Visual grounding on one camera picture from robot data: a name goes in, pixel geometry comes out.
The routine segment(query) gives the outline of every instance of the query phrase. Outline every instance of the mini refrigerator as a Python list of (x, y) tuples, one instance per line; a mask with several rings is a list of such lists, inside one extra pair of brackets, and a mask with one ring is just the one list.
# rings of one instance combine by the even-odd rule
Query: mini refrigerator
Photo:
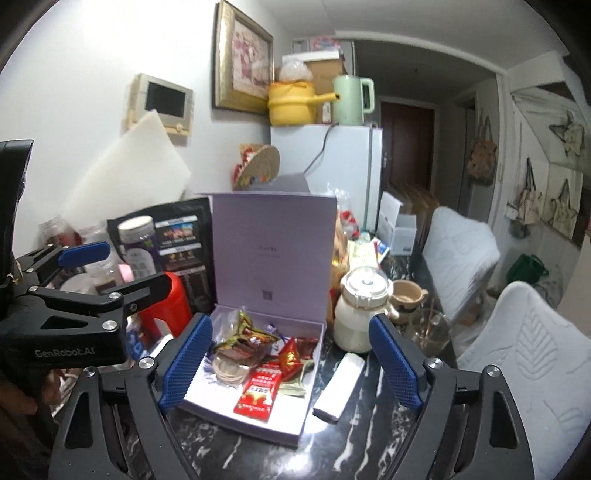
[(361, 228), (375, 231), (382, 170), (382, 130), (337, 125), (271, 127), (271, 144), (279, 150), (279, 175), (306, 174), (312, 193), (342, 189)]

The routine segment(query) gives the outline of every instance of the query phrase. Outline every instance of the chair cushion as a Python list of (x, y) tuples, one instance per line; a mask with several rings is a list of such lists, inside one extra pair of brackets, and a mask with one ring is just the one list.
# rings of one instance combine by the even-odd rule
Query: chair cushion
[(454, 322), (486, 283), (500, 253), (489, 226), (439, 207), (423, 250), (447, 317)]
[(521, 415), (536, 480), (551, 480), (591, 420), (591, 340), (529, 285), (501, 294), (480, 336), (458, 359), (461, 369), (497, 365)]

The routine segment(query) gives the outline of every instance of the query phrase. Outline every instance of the glass cup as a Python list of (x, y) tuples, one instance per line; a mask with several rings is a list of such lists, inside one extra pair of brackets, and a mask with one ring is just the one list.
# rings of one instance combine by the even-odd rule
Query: glass cup
[(442, 312), (417, 309), (408, 317), (404, 337), (416, 343), (426, 356), (436, 356), (452, 338), (452, 323)]

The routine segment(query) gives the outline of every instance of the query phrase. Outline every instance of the purple gift box lid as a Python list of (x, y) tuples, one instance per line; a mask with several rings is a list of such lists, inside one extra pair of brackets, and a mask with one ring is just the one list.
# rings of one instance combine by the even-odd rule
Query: purple gift box lid
[(212, 199), (218, 304), (324, 323), (336, 198), (232, 192)]

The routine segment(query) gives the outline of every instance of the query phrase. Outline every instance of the white box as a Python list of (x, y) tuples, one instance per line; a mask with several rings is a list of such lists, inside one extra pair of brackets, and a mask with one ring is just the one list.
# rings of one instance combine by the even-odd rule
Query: white box
[(398, 218), (398, 212), (402, 202), (390, 195), (388, 192), (383, 192), (382, 200), (379, 203), (378, 213), (378, 228), (376, 236), (390, 248), (392, 248), (392, 240), (394, 235), (394, 226)]
[(411, 255), (417, 236), (417, 216), (398, 215), (390, 244), (391, 255)]

